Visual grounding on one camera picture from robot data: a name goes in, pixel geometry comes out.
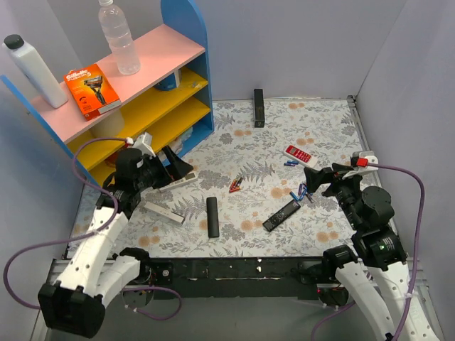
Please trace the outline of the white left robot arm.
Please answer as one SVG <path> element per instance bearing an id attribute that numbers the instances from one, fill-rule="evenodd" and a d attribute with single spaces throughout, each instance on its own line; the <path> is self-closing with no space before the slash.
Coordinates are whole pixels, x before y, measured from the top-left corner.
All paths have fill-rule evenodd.
<path id="1" fill-rule="evenodd" d="M 171 164 L 164 166 L 153 149 L 134 145 L 119 152 L 114 172 L 99 187 L 92 221 L 66 268 L 38 292 L 46 325 L 54 330 L 92 338 L 100 330 L 107 306 L 129 284 L 155 291 L 161 268 L 149 253 L 130 247 L 105 262 L 120 232 L 129 224 L 141 193 L 159 189 L 192 171 L 192 166 L 168 150 Z"/>

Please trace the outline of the plain black remote control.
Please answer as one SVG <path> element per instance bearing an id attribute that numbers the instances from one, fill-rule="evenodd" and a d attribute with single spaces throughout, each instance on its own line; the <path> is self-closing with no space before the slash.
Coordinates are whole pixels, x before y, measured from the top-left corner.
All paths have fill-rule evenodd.
<path id="1" fill-rule="evenodd" d="M 206 199 L 206 212 L 208 223 L 208 237 L 218 238 L 220 236 L 218 220 L 218 201 L 216 197 Z"/>

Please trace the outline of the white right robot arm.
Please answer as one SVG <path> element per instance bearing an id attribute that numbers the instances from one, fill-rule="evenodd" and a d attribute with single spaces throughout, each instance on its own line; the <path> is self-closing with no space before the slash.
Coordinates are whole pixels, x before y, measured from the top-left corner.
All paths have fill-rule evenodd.
<path id="1" fill-rule="evenodd" d="M 392 198 L 378 186 L 360 187 L 363 174 L 381 166 L 375 157 L 356 156 L 352 166 L 305 168 L 310 193 L 326 184 L 324 197 L 334 197 L 354 230 L 353 246 L 340 245 L 323 253 L 322 275 L 339 282 L 360 308 L 376 340 L 437 340 L 420 299 L 414 292 L 417 263 L 407 262 L 390 220 Z"/>

